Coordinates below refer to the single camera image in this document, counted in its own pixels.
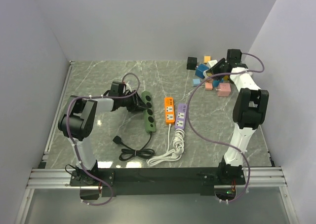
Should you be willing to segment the green power strip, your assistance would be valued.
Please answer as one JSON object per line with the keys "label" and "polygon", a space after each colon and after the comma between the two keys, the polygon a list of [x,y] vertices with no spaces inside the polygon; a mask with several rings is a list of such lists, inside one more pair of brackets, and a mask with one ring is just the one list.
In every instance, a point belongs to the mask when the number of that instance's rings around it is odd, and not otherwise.
{"label": "green power strip", "polygon": [[141,94],[143,102],[146,104],[147,109],[143,111],[145,131],[148,134],[156,132],[156,122],[154,118],[153,99],[149,91],[144,91]]}

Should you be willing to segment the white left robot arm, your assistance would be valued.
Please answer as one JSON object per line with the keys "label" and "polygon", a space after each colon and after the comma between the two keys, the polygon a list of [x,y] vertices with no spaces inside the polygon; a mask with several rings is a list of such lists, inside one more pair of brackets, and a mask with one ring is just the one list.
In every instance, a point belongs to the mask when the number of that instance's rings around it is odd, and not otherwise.
{"label": "white left robot arm", "polygon": [[76,156],[76,167],[84,170],[81,179],[91,186],[97,183],[99,174],[94,167],[97,159],[93,154],[89,136],[95,116],[100,112],[113,112],[120,107],[131,113],[143,112],[148,107],[139,94],[127,88],[124,82],[112,82],[111,89],[99,97],[69,97],[63,114],[58,121],[58,129],[68,138]]}

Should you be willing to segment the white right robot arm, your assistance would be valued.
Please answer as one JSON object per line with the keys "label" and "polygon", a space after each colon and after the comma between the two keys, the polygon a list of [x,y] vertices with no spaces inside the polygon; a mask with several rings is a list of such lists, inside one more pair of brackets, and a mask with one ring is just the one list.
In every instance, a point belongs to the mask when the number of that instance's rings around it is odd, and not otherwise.
{"label": "white right robot arm", "polygon": [[265,120],[269,100],[269,92],[261,89],[251,76],[256,71],[250,70],[242,62],[243,55],[239,49],[229,49],[227,57],[219,60],[209,70],[215,80],[229,76],[238,90],[233,109],[234,132],[217,171],[217,180],[222,184],[244,177],[243,155],[252,135]]}

